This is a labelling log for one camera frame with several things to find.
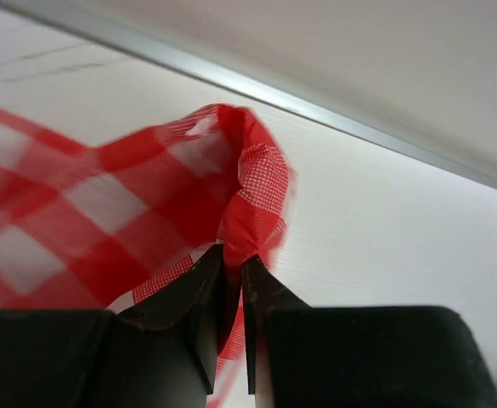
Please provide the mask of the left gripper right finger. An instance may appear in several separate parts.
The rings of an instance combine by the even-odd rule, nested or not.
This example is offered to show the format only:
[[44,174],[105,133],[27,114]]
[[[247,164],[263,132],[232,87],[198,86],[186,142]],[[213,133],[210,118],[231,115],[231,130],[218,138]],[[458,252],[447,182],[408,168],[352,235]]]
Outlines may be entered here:
[[441,306],[312,307],[260,258],[241,269],[259,407],[497,407],[465,321]]

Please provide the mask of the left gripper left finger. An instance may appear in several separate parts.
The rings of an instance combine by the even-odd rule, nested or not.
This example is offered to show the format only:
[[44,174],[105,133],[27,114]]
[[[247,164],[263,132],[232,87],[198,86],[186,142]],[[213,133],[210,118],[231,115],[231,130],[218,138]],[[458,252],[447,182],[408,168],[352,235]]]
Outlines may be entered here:
[[121,313],[0,309],[0,407],[202,407],[217,369],[223,249]]

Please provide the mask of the red checkered cloth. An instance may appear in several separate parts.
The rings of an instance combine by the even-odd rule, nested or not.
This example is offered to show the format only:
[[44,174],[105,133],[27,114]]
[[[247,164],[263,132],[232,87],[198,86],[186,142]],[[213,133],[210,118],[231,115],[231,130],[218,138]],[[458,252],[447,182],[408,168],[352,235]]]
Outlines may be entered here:
[[0,109],[0,308],[122,310],[214,243],[228,273],[221,407],[245,343],[240,266],[273,262],[295,174],[251,110],[208,105],[90,147]]

